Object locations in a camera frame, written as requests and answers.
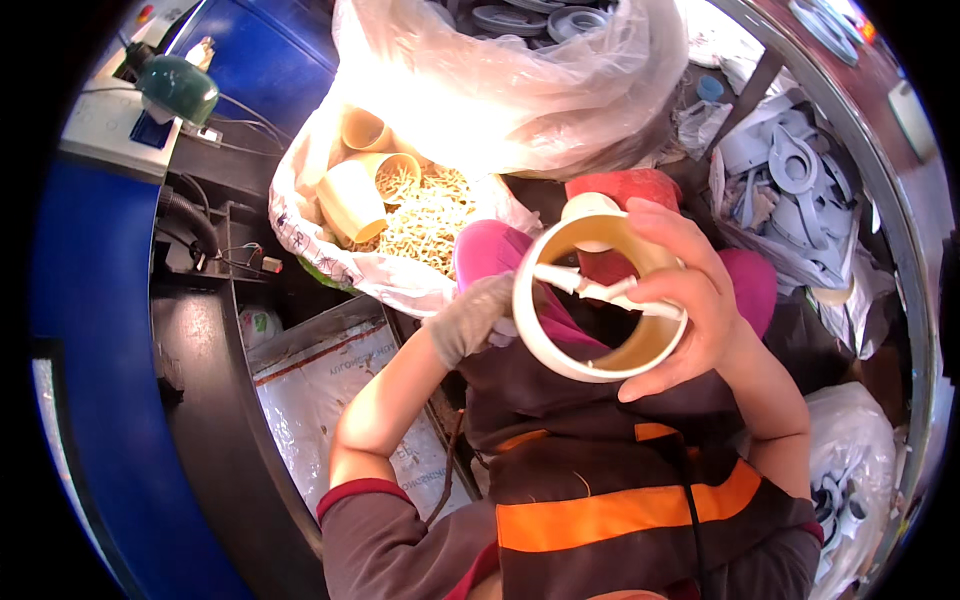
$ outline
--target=plastic cap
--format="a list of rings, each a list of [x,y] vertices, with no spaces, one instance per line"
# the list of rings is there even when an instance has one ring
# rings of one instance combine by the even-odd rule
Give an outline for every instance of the plastic cap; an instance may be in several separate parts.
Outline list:
[[[697,83],[697,95],[701,100],[716,102],[723,95],[723,85],[710,75],[704,75]]]

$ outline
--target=white plastic bag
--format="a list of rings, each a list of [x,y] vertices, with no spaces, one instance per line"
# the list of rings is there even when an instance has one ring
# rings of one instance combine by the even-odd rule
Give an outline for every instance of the white plastic bag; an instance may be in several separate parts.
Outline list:
[[[459,34],[423,0],[339,0],[333,38],[344,97],[468,179],[636,164],[604,151],[661,114],[687,65],[674,0],[621,0],[606,27],[541,51]]]
[[[723,71],[733,93],[740,95],[763,56],[763,44],[708,0],[678,0],[686,9],[691,62]],[[783,67],[766,95],[797,87],[790,71]]]
[[[413,258],[343,250],[319,225],[324,219],[317,183],[328,166],[347,155],[340,128],[351,109],[335,81],[276,168],[270,184],[271,227],[283,248],[320,272],[327,283],[355,288],[414,317],[429,317],[453,300],[456,282]],[[526,233],[542,228],[537,215],[516,201],[499,176],[471,181],[470,191],[477,200],[471,220],[495,219]]]
[[[677,138],[691,158],[699,160],[704,155],[731,110],[731,104],[701,100],[677,115]]]
[[[880,542],[890,515],[897,451],[890,421],[859,382],[824,388],[806,397],[810,411],[810,480],[844,473],[867,510],[854,539],[832,552],[832,568],[813,587],[810,600],[832,600],[857,577]]]
[[[874,355],[887,339],[890,322],[883,312],[887,294],[897,289],[894,276],[879,268],[870,252],[859,242],[851,266],[853,292],[839,306],[818,302],[807,290],[806,296],[817,307],[821,323],[860,360]]]

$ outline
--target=right hand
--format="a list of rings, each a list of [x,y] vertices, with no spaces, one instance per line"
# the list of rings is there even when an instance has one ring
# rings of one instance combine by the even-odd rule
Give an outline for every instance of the right hand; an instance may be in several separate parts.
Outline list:
[[[684,338],[659,365],[627,379],[621,402],[659,394],[711,369],[722,367],[732,346],[756,336],[736,310],[733,282],[720,256],[689,219],[641,198],[627,202],[627,219],[636,235],[680,258],[686,269],[664,269],[644,276],[627,292],[634,302],[667,299],[686,309]]]

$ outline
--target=left hand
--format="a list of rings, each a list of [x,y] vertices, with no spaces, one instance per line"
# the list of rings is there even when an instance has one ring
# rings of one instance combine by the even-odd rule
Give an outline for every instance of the left hand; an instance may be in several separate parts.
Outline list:
[[[516,336],[513,324],[505,319],[512,312],[513,297],[513,273],[483,277],[436,316],[423,320],[445,367],[453,370],[467,356],[487,348],[491,338],[499,338],[500,346],[508,336]]]

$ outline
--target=red sleeve cuff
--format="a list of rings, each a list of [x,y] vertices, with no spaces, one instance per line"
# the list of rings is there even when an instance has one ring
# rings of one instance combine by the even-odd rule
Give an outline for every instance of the red sleeve cuff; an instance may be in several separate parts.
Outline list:
[[[392,481],[387,481],[386,479],[378,479],[376,477],[368,477],[366,479],[354,479],[352,481],[347,481],[346,483],[340,484],[333,490],[330,490],[324,497],[320,499],[320,503],[317,505],[317,522],[324,522],[324,515],[326,511],[330,510],[334,504],[343,500],[346,497],[357,495],[358,493],[389,493],[394,495],[401,500],[405,500],[413,506],[414,503],[410,501],[410,497],[404,490],[400,489],[396,483]]]
[[[820,523],[817,521],[808,521],[800,525],[800,529],[803,529],[816,538],[821,546],[824,545],[824,528],[820,526]]]

